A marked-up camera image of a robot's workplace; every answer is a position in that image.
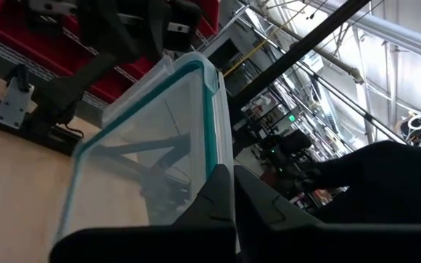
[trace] transparent food storage box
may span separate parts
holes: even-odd
[[[165,60],[77,147],[57,240],[92,227],[172,224],[215,165],[233,171],[221,73],[199,53]]]

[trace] yellow cable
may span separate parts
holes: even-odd
[[[232,72],[235,71],[235,69],[237,69],[243,62],[245,62],[250,56],[252,56],[256,51],[258,51],[268,40],[271,36],[273,36],[275,33],[277,33],[279,30],[281,30],[283,27],[285,27],[286,25],[288,25],[288,23],[290,23],[290,21],[292,21],[294,18],[297,17],[297,15],[299,15],[307,6],[308,6],[309,2],[302,8],[300,9],[300,11],[298,11],[291,19],[289,19],[287,22],[285,22],[282,26],[279,26],[276,30],[274,30],[272,33],[270,33],[268,35],[268,38],[265,39],[263,42],[261,42],[261,44],[257,45],[257,47],[255,47],[252,51],[250,51],[246,56],[244,56],[238,63],[236,63],[231,69],[229,69],[227,72],[225,72],[224,77],[228,76],[229,74],[231,74]]]

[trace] wooden table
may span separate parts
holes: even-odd
[[[0,79],[0,98],[4,90]],[[98,131],[78,118],[69,125],[86,134]],[[148,224],[138,184],[110,180],[101,171],[90,172],[92,176],[83,180],[80,201],[75,205],[75,209],[88,213],[76,216],[76,227]],[[0,262],[47,261],[71,176],[69,157],[0,131]],[[108,211],[98,209],[98,205],[113,203],[114,208]]]

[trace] black pole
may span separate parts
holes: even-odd
[[[323,39],[332,34],[339,26],[362,9],[370,0],[348,0],[331,16],[326,18],[319,26],[306,37],[293,45],[279,60],[270,65],[259,74],[237,96],[230,99],[230,107],[239,110],[251,101],[259,92],[268,87],[277,77],[282,75],[310,50],[316,47]]]

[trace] teal container rim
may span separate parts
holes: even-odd
[[[116,129],[122,123],[127,121],[131,118],[135,113],[137,113],[140,109],[146,106],[149,102],[154,100],[171,85],[178,82],[182,77],[186,74],[191,73],[195,70],[200,69],[202,76],[205,76],[204,70],[205,65],[201,61],[190,61],[184,64],[181,68],[177,69],[172,75],[167,77],[162,83],[158,84],[155,89],[153,89],[150,93],[146,94],[143,99],[138,101],[129,109],[125,110],[121,113],[115,120],[111,121],[104,129],[99,131],[95,134],[90,140],[86,143],[80,145],[80,147],[74,152],[73,157],[76,158],[75,165],[74,165],[74,175],[71,179],[71,184],[67,192],[67,198],[64,203],[63,211],[61,213],[61,220],[58,227],[58,231],[55,236],[55,242],[62,238],[64,230],[67,226],[67,222],[69,220],[69,212],[72,204],[72,199],[74,197],[74,191],[76,186],[76,181],[79,174],[79,164],[83,160],[83,154],[90,150],[95,144],[98,143],[101,139],[105,138],[112,130]],[[207,180],[212,173],[213,168],[217,165],[217,146],[216,146],[216,134],[215,134],[215,122],[213,116],[213,102],[212,98],[215,94],[215,91],[218,89],[211,89],[211,87],[207,87],[205,84],[204,79],[202,79],[202,86],[205,87],[205,90],[202,92],[202,100],[203,100],[203,118],[204,118],[204,141],[205,141],[205,179]]]

